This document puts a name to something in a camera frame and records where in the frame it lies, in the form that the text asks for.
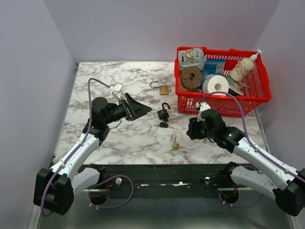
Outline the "small brass padlock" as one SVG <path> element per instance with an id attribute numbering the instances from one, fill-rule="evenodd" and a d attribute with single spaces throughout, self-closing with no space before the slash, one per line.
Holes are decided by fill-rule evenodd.
<path id="1" fill-rule="evenodd" d="M 172 148 L 173 149 L 178 149 L 179 144 L 176 142 L 176 134 L 171 135 L 170 142 L 172 143 Z"/>

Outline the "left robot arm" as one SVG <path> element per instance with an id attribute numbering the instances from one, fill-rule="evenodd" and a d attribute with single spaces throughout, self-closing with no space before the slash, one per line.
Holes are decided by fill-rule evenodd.
<path id="1" fill-rule="evenodd" d="M 109 103 L 104 97 L 90 99 L 90 117 L 82 134 L 72 149 L 49 169 L 42 168 L 36 175 L 34 199 L 41 214 L 46 211 L 64 215 L 74 198 L 89 187 L 102 188 L 106 177 L 101 170 L 86 167 L 80 170 L 86 159 L 97 150 L 110 132 L 109 124 L 123 118 L 136 120 L 152 109 L 135 101 L 129 94 L 118 104 Z"/>

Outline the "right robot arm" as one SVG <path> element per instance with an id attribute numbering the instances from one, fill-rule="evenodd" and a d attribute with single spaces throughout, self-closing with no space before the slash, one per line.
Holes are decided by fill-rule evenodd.
<path id="1" fill-rule="evenodd" d="M 230 163 L 219 175 L 223 186 L 230 187 L 235 183 L 249 187 L 274 200 L 291 216 L 298 216 L 305 207 L 305 171 L 278 160 L 255 144 L 245 132 L 227 126 L 216 110 L 210 108 L 199 117 L 190 118 L 186 134 L 191 140 L 208 139 L 257 168 L 251 171 Z"/>

